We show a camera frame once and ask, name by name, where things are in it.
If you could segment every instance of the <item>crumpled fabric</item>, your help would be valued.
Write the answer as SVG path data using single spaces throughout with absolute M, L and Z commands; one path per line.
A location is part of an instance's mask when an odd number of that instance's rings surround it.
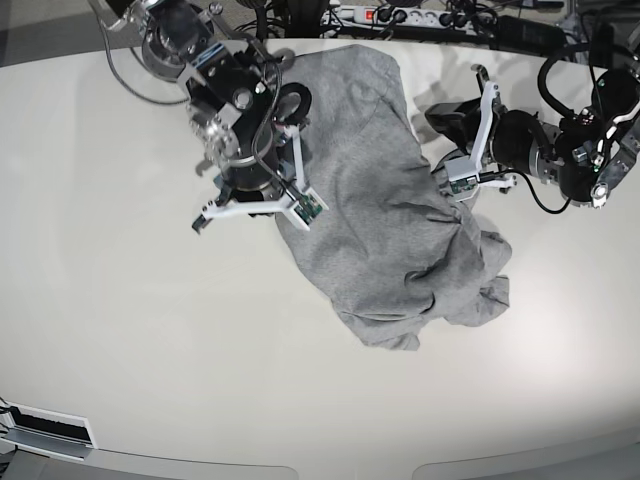
M 416 350 L 429 321 L 480 326 L 509 306 L 511 247 L 443 194 L 407 119 L 400 69 L 350 46 L 285 74 L 313 94 L 305 171 L 330 210 L 310 232 L 276 221 L 304 276 L 364 345 Z

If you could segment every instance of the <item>white table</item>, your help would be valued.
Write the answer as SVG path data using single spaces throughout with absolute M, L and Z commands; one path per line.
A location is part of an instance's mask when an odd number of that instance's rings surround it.
M 298 53 L 351 41 L 274 41 Z M 484 64 L 511 108 L 540 110 L 541 60 L 360 42 L 399 62 L 419 108 L 478 95 Z M 179 93 L 116 64 L 139 89 Z M 587 105 L 586 69 L 551 90 Z M 511 309 L 440 320 L 417 353 L 363 347 L 299 273 L 272 219 L 190 229 L 213 196 L 186 113 L 144 104 L 103 53 L 0 69 L 0 395 L 89 418 L 101 448 L 283 465 L 303 480 L 409 479 L 428 463 L 504 455 L 640 420 L 640 171 L 602 211 L 540 211 L 524 184 L 476 213 L 514 249 Z M 550 206 L 561 199 L 536 182 Z

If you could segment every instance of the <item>screw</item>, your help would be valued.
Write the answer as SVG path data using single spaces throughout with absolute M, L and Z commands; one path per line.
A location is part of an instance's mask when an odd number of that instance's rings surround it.
M 222 13 L 222 5 L 220 5 L 218 2 L 212 2 L 209 5 L 209 12 L 213 13 L 214 15 L 220 15 Z

